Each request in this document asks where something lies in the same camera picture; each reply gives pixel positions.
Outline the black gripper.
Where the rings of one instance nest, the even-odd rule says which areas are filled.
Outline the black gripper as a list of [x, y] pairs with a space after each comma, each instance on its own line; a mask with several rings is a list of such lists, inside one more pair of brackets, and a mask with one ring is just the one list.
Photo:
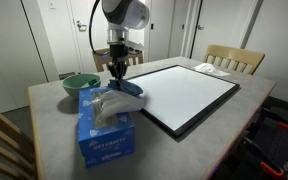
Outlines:
[[125, 45], [111, 45], [110, 56], [112, 57], [112, 65], [109, 66], [110, 73], [115, 79], [123, 79], [127, 72], [125, 58], [128, 55], [128, 48]]

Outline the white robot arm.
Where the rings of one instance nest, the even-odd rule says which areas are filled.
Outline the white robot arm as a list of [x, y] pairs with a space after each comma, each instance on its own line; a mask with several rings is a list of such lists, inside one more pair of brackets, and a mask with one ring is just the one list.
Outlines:
[[89, 20], [89, 32], [92, 32], [93, 17], [99, 3], [108, 22], [107, 44], [112, 57], [109, 71], [116, 80], [121, 80], [127, 71], [125, 57], [129, 50], [144, 50], [143, 45], [129, 39], [129, 30], [144, 29], [149, 22], [150, 11], [140, 0], [95, 0]]

